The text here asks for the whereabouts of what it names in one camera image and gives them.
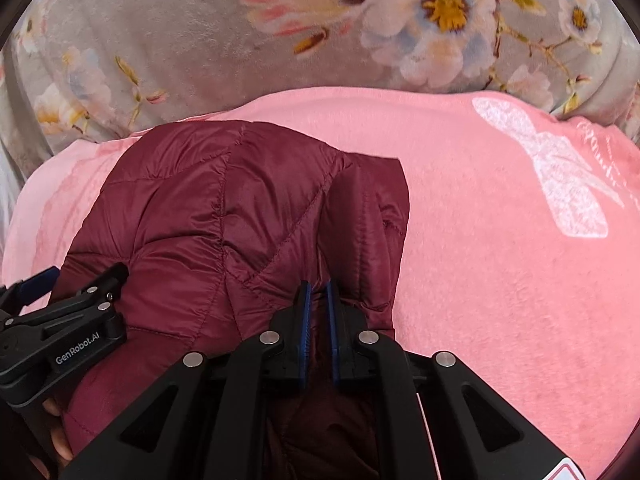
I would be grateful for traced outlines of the person left hand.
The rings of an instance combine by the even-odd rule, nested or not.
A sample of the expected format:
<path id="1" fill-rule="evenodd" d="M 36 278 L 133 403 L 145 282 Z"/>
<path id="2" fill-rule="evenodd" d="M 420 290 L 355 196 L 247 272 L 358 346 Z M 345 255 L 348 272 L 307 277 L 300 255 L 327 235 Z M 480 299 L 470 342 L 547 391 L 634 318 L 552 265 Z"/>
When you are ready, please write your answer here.
<path id="1" fill-rule="evenodd" d="M 61 408 L 53 398 L 44 400 L 35 410 L 35 424 L 47 459 L 32 456 L 30 460 L 43 479 L 54 479 L 73 460 L 74 453 L 63 427 Z"/>

